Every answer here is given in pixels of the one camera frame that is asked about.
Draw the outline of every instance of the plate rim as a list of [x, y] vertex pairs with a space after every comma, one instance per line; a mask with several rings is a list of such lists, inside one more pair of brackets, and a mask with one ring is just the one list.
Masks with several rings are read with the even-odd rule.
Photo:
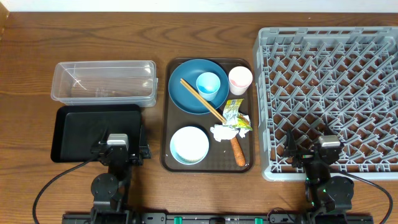
[[[171, 80], [171, 78], [173, 77], [174, 72], [175, 72], [178, 68], [180, 68], [183, 64], [185, 64], [185, 63], [187, 63], [187, 62], [190, 62], [190, 61], [192, 61], [192, 60], [195, 60], [195, 61], [197, 61], [197, 60], [199, 60], [199, 61], [207, 61], [207, 62], [211, 62], [211, 63], [217, 65], [217, 66], [224, 72], [224, 74], [225, 74], [225, 76], [226, 76], [226, 78], [227, 78], [227, 80], [228, 80], [228, 75], [227, 75], [227, 73], [226, 73], [226, 72], [224, 71], [224, 69], [223, 69], [221, 66], [219, 66], [216, 62], [213, 62], [212, 60], [208, 60], [208, 59], [203, 59], [203, 58], [193, 58], [193, 59], [187, 60], [186, 62], [181, 63], [177, 68], [175, 68], [175, 70], [173, 70], [172, 74], [170, 75], [169, 82], [168, 82], [168, 84], [167, 84], [167, 91], [169, 92], [170, 99], [172, 100], [172, 102], [174, 103], [174, 105], [175, 105], [176, 107], [178, 107], [180, 110], [182, 110], [182, 111], [184, 111], [184, 112], [186, 112], [186, 113], [195, 114], [195, 115], [208, 114], [208, 113], [210, 113], [210, 111], [207, 111], [207, 112], [204, 112], [204, 113], [193, 113], [193, 112], [191, 112], [191, 111], [187, 111], [187, 110], [182, 109], [181, 107], [178, 106], [178, 104], [176, 104], [176, 103], [174, 102], [174, 99], [173, 99], [172, 95], [170, 94], [170, 80]], [[217, 109], [218, 109], [220, 106], [222, 106], [223, 103], [225, 103], [225, 101], [228, 99], [228, 95], [229, 95], [229, 83], [228, 83], [228, 85], [227, 85], [227, 89], [228, 89], [228, 93], [227, 93], [227, 95], [225, 96], [225, 99], [223, 100], [223, 102], [222, 102], [219, 106], [214, 107], [214, 109], [217, 110]]]

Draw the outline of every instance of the cup rim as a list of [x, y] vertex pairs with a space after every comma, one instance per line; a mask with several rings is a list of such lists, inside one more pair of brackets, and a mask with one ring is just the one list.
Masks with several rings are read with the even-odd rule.
[[234, 83], [231, 82], [230, 74], [231, 74], [232, 70], [234, 70], [234, 68], [232, 68], [231, 71], [229, 71], [229, 73], [228, 73], [228, 82], [229, 82], [229, 84], [231, 84], [232, 86], [234, 86], [237, 89], [243, 89], [243, 88], [247, 88], [248, 86], [250, 86], [251, 83], [253, 82], [253, 74], [251, 73], [250, 69], [248, 69], [248, 68], [246, 68], [246, 69], [248, 69], [250, 74], [251, 74], [249, 84], [245, 85], [244, 87], [239, 87], [239, 86], [234, 85]]
[[[205, 74], [205, 73], [211, 73], [211, 74], [213, 74], [215, 77], [217, 77], [217, 80], [218, 80], [218, 87], [217, 87], [217, 89], [216, 89], [215, 91], [213, 91], [212, 93], [204, 93], [204, 92], [202, 92], [202, 91], [199, 90], [199, 86], [198, 86], [199, 77], [200, 77], [201, 75]], [[218, 76], [217, 74], [213, 73], [213, 72], [203, 72], [202, 74], [200, 74], [200, 75], [198, 76], [197, 80], [196, 80], [196, 84], [197, 84], [197, 89], [198, 89], [199, 94], [201, 93], [201, 94], [204, 94], [204, 95], [211, 95], [211, 94], [214, 94], [214, 93], [218, 92], [218, 90], [220, 90], [220, 88], [221, 88], [221, 80], [220, 80], [219, 76]]]

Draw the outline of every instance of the wooden table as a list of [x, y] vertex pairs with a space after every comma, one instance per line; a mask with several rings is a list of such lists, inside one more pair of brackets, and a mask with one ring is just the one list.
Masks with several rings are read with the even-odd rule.
[[[50, 160], [55, 113], [50, 98], [55, 65], [84, 60], [153, 60], [157, 103], [142, 114], [153, 159], [133, 171], [130, 204], [138, 210], [267, 213], [300, 210], [303, 182], [268, 182], [256, 164], [246, 174], [174, 174], [160, 164], [165, 68], [175, 57], [238, 57], [252, 65], [262, 27], [398, 26], [397, 14], [176, 14], [12, 12], [0, 45], [0, 223], [32, 223], [32, 204], [55, 175], [76, 164]], [[254, 134], [257, 135], [256, 112]], [[52, 184], [40, 199], [41, 223], [60, 223], [65, 212], [88, 212], [91, 181], [107, 168], [91, 163]], [[398, 201], [398, 181], [377, 182]], [[352, 212], [380, 222], [388, 208], [378, 189], [356, 182]], [[389, 223], [398, 222], [395, 207]]]

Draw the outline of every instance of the blue plate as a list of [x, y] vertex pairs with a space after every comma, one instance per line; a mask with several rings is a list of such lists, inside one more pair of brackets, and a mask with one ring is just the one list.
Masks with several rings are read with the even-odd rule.
[[180, 83], [181, 78], [183, 78], [198, 91], [196, 84], [197, 78], [200, 74], [205, 72], [213, 72], [220, 78], [221, 82], [216, 98], [209, 101], [209, 104], [217, 109], [225, 102], [229, 93], [228, 77], [225, 71], [216, 63], [209, 60], [193, 59], [178, 66], [173, 71], [169, 80], [170, 98], [178, 108], [191, 114], [210, 113], [210, 111]]

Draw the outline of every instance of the brown tray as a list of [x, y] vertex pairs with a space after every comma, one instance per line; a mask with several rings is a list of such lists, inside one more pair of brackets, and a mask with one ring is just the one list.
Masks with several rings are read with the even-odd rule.
[[[165, 82], [165, 103], [164, 103], [164, 128], [162, 138], [162, 149], [160, 152], [160, 160], [165, 169], [171, 172], [224, 172], [224, 173], [244, 173], [247, 172], [254, 164], [253, 151], [253, 133], [252, 131], [246, 133], [245, 138], [237, 136], [239, 144], [241, 145], [246, 165], [240, 167], [236, 165], [235, 157], [232, 151], [231, 143], [227, 140], [221, 142], [215, 141], [213, 133], [210, 132], [210, 127], [214, 124], [221, 124], [220, 121], [211, 113], [203, 115], [189, 114], [180, 110], [169, 95], [169, 79], [173, 71], [182, 63], [194, 58], [176, 58], [173, 59], [167, 66], [167, 77]], [[245, 66], [250, 69], [249, 63], [243, 59], [238, 58], [206, 58], [214, 63], [217, 63], [228, 74], [229, 71], [237, 66]], [[253, 120], [252, 113], [252, 86], [248, 88], [245, 94], [235, 96], [229, 93], [228, 100], [244, 98], [239, 111], [243, 114], [248, 114], [251, 121]], [[218, 109], [220, 114], [224, 109], [226, 101]], [[208, 136], [210, 148], [207, 156], [199, 163], [194, 165], [183, 165], [177, 162], [170, 152], [170, 140], [173, 134], [180, 128], [186, 126], [196, 126], [202, 129]]]

